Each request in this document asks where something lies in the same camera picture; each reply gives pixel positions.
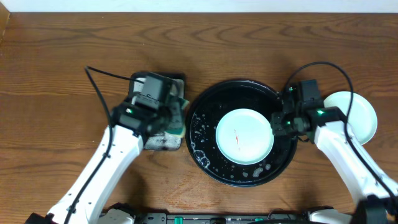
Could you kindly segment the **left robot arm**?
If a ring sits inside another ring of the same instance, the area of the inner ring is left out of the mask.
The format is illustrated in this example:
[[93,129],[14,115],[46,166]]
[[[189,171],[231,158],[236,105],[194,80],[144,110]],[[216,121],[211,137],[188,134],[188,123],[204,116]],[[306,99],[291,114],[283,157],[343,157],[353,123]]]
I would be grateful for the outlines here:
[[121,176],[144,149],[149,137],[165,131],[182,137],[183,110],[188,101],[170,95],[165,100],[140,93],[127,97],[109,113],[100,144],[69,191],[46,216],[32,213],[27,223],[134,223],[125,205],[103,212]]

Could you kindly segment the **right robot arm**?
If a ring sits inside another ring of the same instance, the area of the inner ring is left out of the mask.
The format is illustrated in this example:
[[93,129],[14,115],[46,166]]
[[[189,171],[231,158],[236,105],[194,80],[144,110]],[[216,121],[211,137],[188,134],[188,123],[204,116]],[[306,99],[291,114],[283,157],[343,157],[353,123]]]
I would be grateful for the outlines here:
[[330,160],[348,188],[356,210],[352,215],[334,209],[309,214],[314,223],[390,223],[397,216],[397,182],[375,163],[337,107],[304,112],[276,112],[271,116],[274,136],[306,135]]

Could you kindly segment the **green yellow sponge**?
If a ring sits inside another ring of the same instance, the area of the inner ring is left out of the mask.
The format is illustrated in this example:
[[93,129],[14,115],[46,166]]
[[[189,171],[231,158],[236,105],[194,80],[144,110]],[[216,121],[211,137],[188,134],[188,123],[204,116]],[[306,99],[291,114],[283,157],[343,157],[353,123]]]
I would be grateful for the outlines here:
[[183,138],[186,132],[185,125],[185,108],[189,104],[189,101],[183,98],[178,98],[177,101],[174,101],[169,109],[171,112],[170,123],[167,126],[165,132],[176,136],[178,138]]

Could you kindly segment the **light green plate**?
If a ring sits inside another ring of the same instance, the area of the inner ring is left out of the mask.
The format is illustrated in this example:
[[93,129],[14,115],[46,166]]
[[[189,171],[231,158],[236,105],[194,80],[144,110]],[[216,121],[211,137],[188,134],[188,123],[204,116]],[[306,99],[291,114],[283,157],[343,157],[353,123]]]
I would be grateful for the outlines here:
[[274,145],[268,119],[246,108],[225,114],[216,127],[215,138],[221,153],[240,165],[260,162],[268,156]]
[[[353,94],[353,103],[348,123],[352,126],[358,141],[364,145],[369,142],[377,130],[377,115],[370,102],[361,95]],[[325,107],[339,107],[347,115],[351,93],[349,91],[339,91],[326,97]]]

